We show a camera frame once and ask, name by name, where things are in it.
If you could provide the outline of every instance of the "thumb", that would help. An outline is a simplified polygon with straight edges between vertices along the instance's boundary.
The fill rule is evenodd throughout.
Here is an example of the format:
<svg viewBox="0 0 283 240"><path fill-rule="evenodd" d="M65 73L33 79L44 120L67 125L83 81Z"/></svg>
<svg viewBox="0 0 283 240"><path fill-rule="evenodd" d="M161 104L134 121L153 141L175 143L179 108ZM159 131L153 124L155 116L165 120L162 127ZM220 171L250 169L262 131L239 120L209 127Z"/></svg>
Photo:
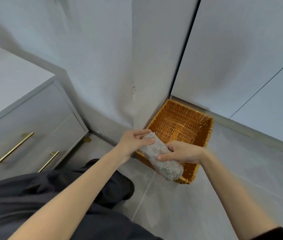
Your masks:
<svg viewBox="0 0 283 240"><path fill-rule="evenodd" d="M154 138L144 138L140 140L140 146L141 147L148 146L148 145L155 143L155 141L156 140Z"/></svg>
<svg viewBox="0 0 283 240"><path fill-rule="evenodd" d="M169 161L169 160L175 160L176 159L176 152L169 152L164 154L159 154L157 159L159 161Z"/></svg>

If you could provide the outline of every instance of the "hand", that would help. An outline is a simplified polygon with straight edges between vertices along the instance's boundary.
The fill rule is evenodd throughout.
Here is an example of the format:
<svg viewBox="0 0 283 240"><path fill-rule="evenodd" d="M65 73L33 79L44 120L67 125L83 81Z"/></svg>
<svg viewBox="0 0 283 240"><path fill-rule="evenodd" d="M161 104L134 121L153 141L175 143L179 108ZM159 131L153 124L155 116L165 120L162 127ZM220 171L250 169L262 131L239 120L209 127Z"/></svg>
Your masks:
<svg viewBox="0 0 283 240"><path fill-rule="evenodd" d="M149 133L151 133L150 129L140 129L126 131L123 134L118 145L115 146L115 149L123 155L124 162L128 161L131 154L140 147L148 146L155 142L154 138L144 138Z"/></svg>
<svg viewBox="0 0 283 240"><path fill-rule="evenodd" d="M166 144L171 153L158 155L159 161L177 160L186 163L201 164L208 151L197 145L191 145L181 141L171 141Z"/></svg>

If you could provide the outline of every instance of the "drawer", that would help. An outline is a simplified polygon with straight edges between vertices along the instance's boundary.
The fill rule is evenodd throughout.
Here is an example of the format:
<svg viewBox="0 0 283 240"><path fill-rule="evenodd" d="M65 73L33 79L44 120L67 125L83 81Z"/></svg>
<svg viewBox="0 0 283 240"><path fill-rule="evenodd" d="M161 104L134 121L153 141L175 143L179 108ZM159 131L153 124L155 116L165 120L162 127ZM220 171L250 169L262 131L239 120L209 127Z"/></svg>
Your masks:
<svg viewBox="0 0 283 240"><path fill-rule="evenodd" d="M50 84L0 119L0 158L23 139L22 135L34 132L9 156L10 161L14 161L14 158L19 160L71 114L71 109L55 84Z"/></svg>
<svg viewBox="0 0 283 240"><path fill-rule="evenodd" d="M72 114L55 131L32 149L28 149L27 152L18 157L10 158L9 156L0 163L0 180L38 172L52 157L51 153L59 151L44 170L54 168L85 133L76 116Z"/></svg>

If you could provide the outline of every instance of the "gray tile floor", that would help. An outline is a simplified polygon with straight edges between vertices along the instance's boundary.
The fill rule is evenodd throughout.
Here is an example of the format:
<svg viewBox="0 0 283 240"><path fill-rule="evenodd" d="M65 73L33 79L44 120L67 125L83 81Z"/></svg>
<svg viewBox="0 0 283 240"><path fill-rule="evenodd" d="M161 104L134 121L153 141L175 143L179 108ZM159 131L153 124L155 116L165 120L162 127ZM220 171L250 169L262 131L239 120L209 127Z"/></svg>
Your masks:
<svg viewBox="0 0 283 240"><path fill-rule="evenodd" d="M65 167L83 166L113 148L91 135ZM253 198L283 226L283 152L219 124L208 144ZM135 194L116 206L163 239L237 239L227 215L202 168L190 185L166 181L135 159L119 171L135 184Z"/></svg>

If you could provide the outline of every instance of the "gold drawer handle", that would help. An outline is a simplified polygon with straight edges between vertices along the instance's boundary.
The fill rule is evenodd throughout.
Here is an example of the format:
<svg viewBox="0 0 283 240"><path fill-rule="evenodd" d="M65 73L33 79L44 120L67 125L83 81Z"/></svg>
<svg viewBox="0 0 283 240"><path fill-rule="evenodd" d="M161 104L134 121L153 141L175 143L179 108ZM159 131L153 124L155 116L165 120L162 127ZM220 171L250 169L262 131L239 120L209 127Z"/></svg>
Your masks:
<svg viewBox="0 0 283 240"><path fill-rule="evenodd" d="M11 153L13 153L18 147L20 147L25 141L27 141L35 132L31 132L28 136L26 136L22 141L20 141L13 149L11 149L5 156L0 158L0 163L5 160Z"/></svg>
<svg viewBox="0 0 283 240"><path fill-rule="evenodd" d="M60 153L60 151L57 151L56 153L51 152L50 154L53 154L53 156L48 160L48 162L46 162L45 165L43 165L43 167L38 172L40 173L58 155L58 153Z"/></svg>

